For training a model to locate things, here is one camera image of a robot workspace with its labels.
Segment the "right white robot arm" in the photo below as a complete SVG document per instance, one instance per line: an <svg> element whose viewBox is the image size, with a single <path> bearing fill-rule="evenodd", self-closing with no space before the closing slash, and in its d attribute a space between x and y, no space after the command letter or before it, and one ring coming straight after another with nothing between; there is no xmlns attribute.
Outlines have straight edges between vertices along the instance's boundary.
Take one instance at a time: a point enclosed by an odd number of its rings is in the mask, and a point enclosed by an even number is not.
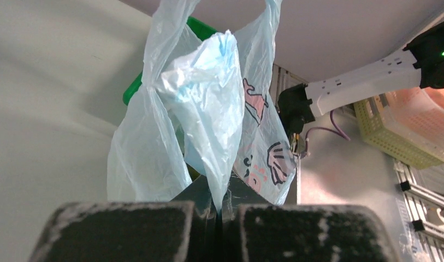
<svg viewBox="0 0 444 262"><path fill-rule="evenodd" d="M444 21L374 63L282 91L278 107L288 138L339 107L408 88L444 89Z"/></svg>

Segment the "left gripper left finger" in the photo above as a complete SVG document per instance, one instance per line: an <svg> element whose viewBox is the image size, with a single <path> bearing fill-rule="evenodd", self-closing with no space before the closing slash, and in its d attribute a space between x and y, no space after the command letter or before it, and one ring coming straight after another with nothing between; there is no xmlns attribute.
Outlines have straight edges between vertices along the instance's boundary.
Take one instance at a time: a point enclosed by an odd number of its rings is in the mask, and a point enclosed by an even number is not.
<svg viewBox="0 0 444 262"><path fill-rule="evenodd" d="M29 260L213 261L216 220L205 177L169 202L66 203Z"/></svg>

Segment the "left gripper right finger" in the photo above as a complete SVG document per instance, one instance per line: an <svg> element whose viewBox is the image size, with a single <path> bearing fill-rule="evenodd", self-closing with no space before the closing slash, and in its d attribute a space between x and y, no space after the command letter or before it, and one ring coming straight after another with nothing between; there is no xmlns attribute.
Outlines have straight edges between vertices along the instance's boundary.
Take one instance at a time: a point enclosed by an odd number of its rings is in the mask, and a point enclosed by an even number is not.
<svg viewBox="0 0 444 262"><path fill-rule="evenodd" d="M397 261L380 218L360 205L273 205L238 175L223 199L225 261Z"/></svg>

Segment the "light blue plastic bag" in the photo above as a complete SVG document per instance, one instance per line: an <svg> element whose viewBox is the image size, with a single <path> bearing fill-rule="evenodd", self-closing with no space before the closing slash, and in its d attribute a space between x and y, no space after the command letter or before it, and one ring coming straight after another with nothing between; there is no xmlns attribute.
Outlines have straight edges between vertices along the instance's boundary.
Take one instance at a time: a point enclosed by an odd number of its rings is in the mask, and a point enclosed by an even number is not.
<svg viewBox="0 0 444 262"><path fill-rule="evenodd" d="M141 85L114 132L110 201L169 201L205 176L220 210L235 172L282 205L297 163L269 94L281 2L236 32L200 40L187 25L197 1L161 1L144 50Z"/></svg>

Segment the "green fake grapes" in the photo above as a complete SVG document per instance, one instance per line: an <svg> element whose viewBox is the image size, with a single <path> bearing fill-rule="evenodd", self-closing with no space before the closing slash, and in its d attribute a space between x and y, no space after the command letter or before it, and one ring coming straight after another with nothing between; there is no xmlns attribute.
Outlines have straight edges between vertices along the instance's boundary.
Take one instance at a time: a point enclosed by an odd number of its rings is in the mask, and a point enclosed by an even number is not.
<svg viewBox="0 0 444 262"><path fill-rule="evenodd" d="M200 175L206 175L204 170L204 164L201 156L195 149L194 145L190 141L189 137L185 134L182 126L177 124L175 127L175 135L183 154L183 159L188 168L188 172L192 180L195 180Z"/></svg>

